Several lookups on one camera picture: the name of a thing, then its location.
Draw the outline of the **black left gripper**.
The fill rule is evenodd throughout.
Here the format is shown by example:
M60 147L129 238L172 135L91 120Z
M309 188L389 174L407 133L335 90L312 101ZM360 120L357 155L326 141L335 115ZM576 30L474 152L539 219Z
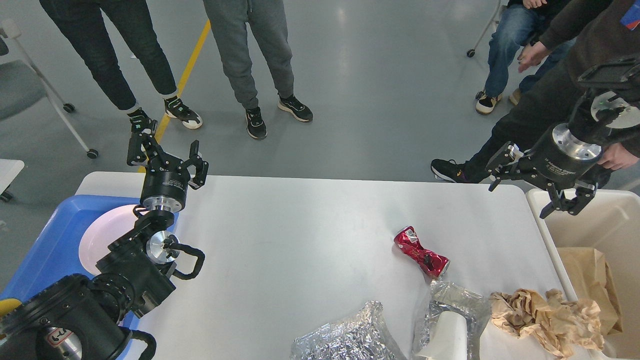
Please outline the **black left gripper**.
M140 205L147 210L165 210L178 213L186 207L188 185L198 190L205 185L210 164L199 153L200 142L190 144L189 157L182 159L165 155L151 129L132 132L128 142L126 164L145 167ZM190 177L188 169L195 174Z

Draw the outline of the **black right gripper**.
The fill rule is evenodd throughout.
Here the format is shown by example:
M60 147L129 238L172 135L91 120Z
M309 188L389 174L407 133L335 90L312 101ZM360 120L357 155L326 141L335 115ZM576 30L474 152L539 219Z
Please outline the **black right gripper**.
M550 202L539 213L546 219L554 211L578 215L595 197L598 180L579 180L601 159L603 148L574 136L567 123L549 128L535 145L524 152L507 142L490 158L486 171L493 192L503 180L522 180L547 191ZM574 198L565 189L574 188Z

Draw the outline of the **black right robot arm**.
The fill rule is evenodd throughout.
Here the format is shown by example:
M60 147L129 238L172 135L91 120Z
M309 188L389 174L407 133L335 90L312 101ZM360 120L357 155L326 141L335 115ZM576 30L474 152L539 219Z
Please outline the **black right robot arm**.
M551 125L528 150L508 141L489 160L489 191L503 180L522 180L547 191L541 219L555 211L579 214L595 197L596 180L585 174L605 148L639 134L639 57L592 66L578 77L586 92L566 121Z

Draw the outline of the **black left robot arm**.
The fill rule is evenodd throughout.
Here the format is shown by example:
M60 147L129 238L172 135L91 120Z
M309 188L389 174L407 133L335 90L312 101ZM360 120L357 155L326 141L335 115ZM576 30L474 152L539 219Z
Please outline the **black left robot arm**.
M192 280L201 272L205 253L181 243L169 227L185 209L188 189L205 185L210 165L198 140L181 159L153 134L133 132L127 160L135 166L142 158L146 173L133 228L108 245L97 276L63 276L1 317L3 360L116 360L132 340L146 344L141 360L155 356L153 335L121 321L160 305L176 289L173 277Z

